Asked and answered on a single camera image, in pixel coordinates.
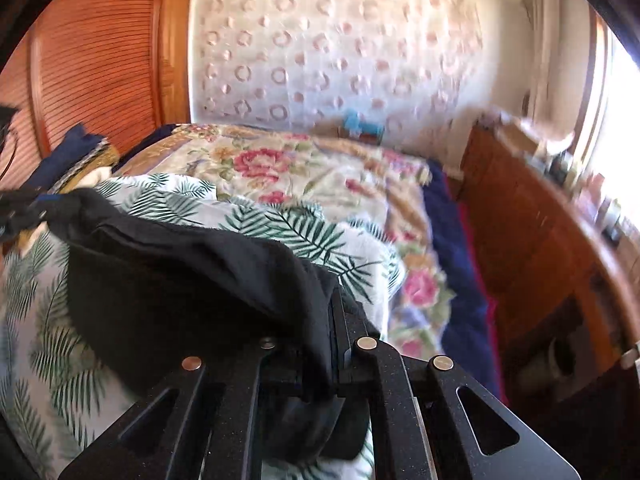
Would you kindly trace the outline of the black garment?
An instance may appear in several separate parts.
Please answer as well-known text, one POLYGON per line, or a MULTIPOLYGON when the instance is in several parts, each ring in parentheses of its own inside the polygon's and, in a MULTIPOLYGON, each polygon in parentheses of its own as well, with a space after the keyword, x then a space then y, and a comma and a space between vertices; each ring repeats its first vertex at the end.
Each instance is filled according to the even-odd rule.
POLYGON ((213 361, 270 337, 304 393, 270 404, 268 455, 359 454, 367 405, 330 391, 334 292, 366 314, 328 270, 273 240, 130 216, 88 188, 55 197, 46 220, 70 248, 73 328, 131 391, 146 393, 187 356, 213 361))

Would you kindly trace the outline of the floral bed quilt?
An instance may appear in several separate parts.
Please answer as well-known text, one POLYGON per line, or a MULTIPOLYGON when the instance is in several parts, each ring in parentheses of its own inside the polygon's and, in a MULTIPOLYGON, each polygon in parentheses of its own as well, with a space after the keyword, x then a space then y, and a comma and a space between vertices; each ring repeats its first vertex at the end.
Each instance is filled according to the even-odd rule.
POLYGON ((346 139, 180 125, 122 166, 145 218, 274 240, 322 266, 406 356, 442 352, 452 292, 432 245, 422 159, 346 139))

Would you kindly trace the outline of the long wooden sideboard cabinet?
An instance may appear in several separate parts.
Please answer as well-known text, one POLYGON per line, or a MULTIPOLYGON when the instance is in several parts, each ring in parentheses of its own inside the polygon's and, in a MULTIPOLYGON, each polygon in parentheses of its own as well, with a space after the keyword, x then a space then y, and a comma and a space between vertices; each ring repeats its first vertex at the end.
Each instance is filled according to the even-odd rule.
POLYGON ((639 301, 616 255, 565 194, 515 155, 495 130, 474 125, 459 195, 492 318, 506 397, 532 393, 526 364, 552 339, 582 330, 576 361, 593 380, 639 341, 639 301))

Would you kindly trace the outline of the wooden louvered wardrobe door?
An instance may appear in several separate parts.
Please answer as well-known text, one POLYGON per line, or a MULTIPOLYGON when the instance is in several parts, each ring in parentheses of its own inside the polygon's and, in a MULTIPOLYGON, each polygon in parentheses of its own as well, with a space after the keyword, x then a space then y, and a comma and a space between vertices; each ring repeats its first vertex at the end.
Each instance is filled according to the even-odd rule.
POLYGON ((126 153, 154 129, 190 122, 190 0, 52 0, 1 71, 17 140, 1 183, 22 184, 73 126, 126 153))

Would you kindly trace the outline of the blue toy box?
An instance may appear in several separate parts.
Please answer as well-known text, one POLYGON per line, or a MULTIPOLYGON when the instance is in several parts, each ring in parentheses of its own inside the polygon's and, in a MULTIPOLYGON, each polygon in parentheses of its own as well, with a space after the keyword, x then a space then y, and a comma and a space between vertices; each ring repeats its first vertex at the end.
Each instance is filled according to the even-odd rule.
POLYGON ((385 133, 385 126, 378 122, 368 122, 359 113, 349 110, 343 119, 342 131, 349 139, 380 145, 385 133))

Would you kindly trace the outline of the wooden framed window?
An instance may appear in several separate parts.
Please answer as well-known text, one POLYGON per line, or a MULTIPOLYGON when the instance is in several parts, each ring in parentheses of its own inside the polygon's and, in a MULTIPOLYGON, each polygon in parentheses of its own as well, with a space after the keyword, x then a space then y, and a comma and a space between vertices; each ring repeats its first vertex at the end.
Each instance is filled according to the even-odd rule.
POLYGON ((596 17, 588 112, 579 149, 601 196, 616 204, 627 229, 639 229, 639 66, 605 21, 596 17))

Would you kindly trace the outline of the palm leaf print sheet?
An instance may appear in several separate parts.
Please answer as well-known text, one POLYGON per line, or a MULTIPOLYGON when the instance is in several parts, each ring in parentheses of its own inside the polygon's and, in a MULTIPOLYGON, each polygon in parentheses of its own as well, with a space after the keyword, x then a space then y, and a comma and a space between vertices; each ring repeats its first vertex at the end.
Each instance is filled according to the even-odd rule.
POLYGON ((380 479, 407 471, 385 240, 165 176, 3 192, 2 238, 24 230, 1 278, 3 478, 343 478, 366 451, 380 479))

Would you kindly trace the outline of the navy blue blanket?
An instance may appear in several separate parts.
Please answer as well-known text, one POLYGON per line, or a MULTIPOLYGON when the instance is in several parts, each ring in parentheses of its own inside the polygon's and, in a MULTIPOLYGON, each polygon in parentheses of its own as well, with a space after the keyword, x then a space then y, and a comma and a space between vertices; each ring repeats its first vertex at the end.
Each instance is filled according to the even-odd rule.
POLYGON ((454 292, 442 348, 498 399, 503 398, 494 326, 495 300, 480 276, 464 206, 452 195, 444 168, 427 162, 431 182, 422 186, 431 220, 433 247, 448 287, 454 292))

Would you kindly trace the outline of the stack of folded clothes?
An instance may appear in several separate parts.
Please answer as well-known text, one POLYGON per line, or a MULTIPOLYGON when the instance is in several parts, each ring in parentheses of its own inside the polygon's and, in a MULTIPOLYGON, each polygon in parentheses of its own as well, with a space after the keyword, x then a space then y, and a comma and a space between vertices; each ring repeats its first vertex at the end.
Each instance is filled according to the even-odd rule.
POLYGON ((52 193, 70 190, 92 170, 113 167, 119 152, 105 136, 88 133, 83 124, 74 125, 63 141, 43 159, 23 184, 24 188, 52 193))

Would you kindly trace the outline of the white circle-patterned curtain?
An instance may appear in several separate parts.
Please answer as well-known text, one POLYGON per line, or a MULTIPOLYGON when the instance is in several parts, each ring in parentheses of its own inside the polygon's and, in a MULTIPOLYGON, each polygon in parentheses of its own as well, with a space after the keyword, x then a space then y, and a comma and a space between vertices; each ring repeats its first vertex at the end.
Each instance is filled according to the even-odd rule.
POLYGON ((483 53, 475 0, 192 0, 194 122, 328 133, 448 158, 483 53))

